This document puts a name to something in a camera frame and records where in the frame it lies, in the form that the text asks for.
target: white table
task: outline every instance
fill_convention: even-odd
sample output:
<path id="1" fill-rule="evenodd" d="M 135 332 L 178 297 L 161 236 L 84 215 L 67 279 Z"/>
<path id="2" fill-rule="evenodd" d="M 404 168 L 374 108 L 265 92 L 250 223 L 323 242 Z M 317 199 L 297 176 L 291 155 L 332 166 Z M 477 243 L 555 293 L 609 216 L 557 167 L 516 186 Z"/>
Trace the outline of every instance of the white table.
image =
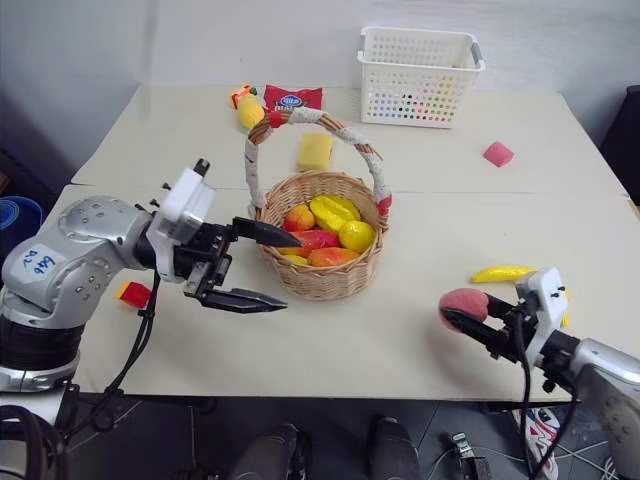
<path id="1" fill-rule="evenodd" d="M 73 183 L 158 187 L 203 157 L 213 164 L 210 183 L 244 188 L 246 132 L 231 89 L 140 87 Z M 325 89 L 324 108 L 369 137 L 395 192 L 624 193 L 556 93 L 471 92 L 451 130 L 362 124 L 354 89 Z M 294 173 L 305 129 L 282 127 L 261 146 L 264 186 Z M 516 153 L 500 169 L 482 158 L 496 140 Z M 351 147 L 336 144 L 333 165 L 369 181 Z"/>
<path id="2" fill-rule="evenodd" d="M 68 186 L 47 224 L 88 195 L 144 203 L 164 193 Z M 244 215 L 247 202 L 244 190 L 218 190 L 209 221 Z M 618 194 L 397 193 L 379 270 L 364 292 L 302 300 L 274 281 L 257 248 L 242 240 L 230 249 L 224 287 L 264 292 L 289 308 L 246 316 L 207 310 L 180 286 L 163 284 L 151 341 L 123 387 L 159 395 L 517 401 L 520 367 L 491 359 L 479 343 L 444 328 L 439 297 L 492 264 L 555 265 L 573 294 L 569 333 L 637 354 L 638 245 L 640 221 Z M 83 390 L 103 390 L 138 328 L 135 310 L 114 292 L 125 280 L 151 279 L 149 271 L 123 271 L 109 286 L 82 338 L 75 381 Z M 515 299 L 509 285 L 485 290 Z M 541 384 L 536 371 L 533 400 L 568 398 L 559 389 L 545 394 Z"/>

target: wicker basket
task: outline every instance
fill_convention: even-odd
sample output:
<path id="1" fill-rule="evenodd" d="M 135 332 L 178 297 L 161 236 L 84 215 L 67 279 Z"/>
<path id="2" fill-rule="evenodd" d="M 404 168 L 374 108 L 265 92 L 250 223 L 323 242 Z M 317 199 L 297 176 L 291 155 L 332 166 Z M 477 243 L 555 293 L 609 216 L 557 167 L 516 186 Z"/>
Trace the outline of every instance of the wicker basket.
<path id="1" fill-rule="evenodd" d="M 352 144 L 369 166 L 374 179 L 373 192 L 362 180 L 344 173 L 310 171 L 287 178 L 265 195 L 258 182 L 258 145 L 274 128 L 284 123 L 315 123 Z M 362 220 L 376 230 L 376 239 L 371 247 L 358 258 L 337 267 L 299 265 L 290 262 L 275 248 L 260 246 L 267 262 L 287 289 L 307 299 L 331 300 L 353 295 L 369 284 L 382 251 L 391 206 L 391 194 L 384 184 L 381 160 L 364 136 L 320 110 L 301 107 L 270 112 L 249 132 L 245 167 L 256 220 L 281 226 L 286 213 L 296 205 L 308 203 L 316 195 L 331 193 L 350 199 L 360 211 Z"/>

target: gray floor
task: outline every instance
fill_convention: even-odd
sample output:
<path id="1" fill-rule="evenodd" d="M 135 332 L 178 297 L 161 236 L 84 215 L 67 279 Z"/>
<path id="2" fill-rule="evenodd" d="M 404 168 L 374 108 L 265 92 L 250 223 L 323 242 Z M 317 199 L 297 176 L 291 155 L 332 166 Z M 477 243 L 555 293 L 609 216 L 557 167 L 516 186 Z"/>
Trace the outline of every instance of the gray floor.
<path id="1" fill-rule="evenodd" d="M 202 414 L 200 409 L 181 404 L 125 398 L 116 407 L 116 418 L 129 414 L 114 431 L 93 438 L 91 432 L 84 432 L 74 440 L 72 479 L 169 479 L 174 472 L 195 465 L 224 475 L 262 430 L 291 422 L 312 437 L 312 478 L 364 480 L 367 429 L 370 419 L 380 414 L 395 416 L 407 427 L 418 447 L 423 478 L 450 448 L 448 436 L 459 431 L 467 434 L 472 446 L 521 456 L 510 416 L 486 413 L 485 406 L 476 403 L 223 398 L 213 412 Z M 562 418 L 564 408 L 556 411 Z M 603 439 L 594 419 L 580 410 L 563 444 L 577 449 Z M 522 463 L 487 450 L 477 449 L 476 454 L 488 458 L 494 479 L 525 478 Z M 602 465 L 608 450 L 603 446 L 584 456 Z M 600 472 L 579 460 L 558 463 L 560 480 L 600 478 Z M 461 478 L 455 456 L 445 457 L 432 478 Z"/>

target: pink sponge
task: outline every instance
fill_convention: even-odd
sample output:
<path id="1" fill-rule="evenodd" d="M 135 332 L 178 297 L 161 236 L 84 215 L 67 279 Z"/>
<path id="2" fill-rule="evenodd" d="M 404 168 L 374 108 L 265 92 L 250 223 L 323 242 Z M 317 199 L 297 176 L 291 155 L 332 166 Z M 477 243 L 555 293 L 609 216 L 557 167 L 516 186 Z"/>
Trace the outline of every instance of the pink sponge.
<path id="1" fill-rule="evenodd" d="M 493 142 L 487 151 L 484 152 L 484 158 L 493 163 L 496 167 L 502 167 L 511 161 L 513 152 L 500 142 Z"/>
<path id="2" fill-rule="evenodd" d="M 489 314 L 487 309 L 488 305 L 489 298 L 486 293 L 476 290 L 475 288 L 459 288 L 458 290 L 445 293 L 440 297 L 438 308 L 455 308 L 456 310 L 462 310 L 479 322 L 484 322 Z M 442 314 L 440 314 L 440 319 L 447 328 L 458 331 Z"/>

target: yellow sponge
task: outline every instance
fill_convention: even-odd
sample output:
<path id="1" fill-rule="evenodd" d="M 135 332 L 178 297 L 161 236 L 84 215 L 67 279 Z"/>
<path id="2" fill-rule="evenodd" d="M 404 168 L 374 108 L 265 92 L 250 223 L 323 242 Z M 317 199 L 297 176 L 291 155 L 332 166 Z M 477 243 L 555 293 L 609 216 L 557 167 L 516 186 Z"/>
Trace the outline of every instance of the yellow sponge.
<path id="1" fill-rule="evenodd" d="M 299 171 L 329 170 L 333 136 L 326 133 L 305 133 L 298 150 L 296 167 Z"/>

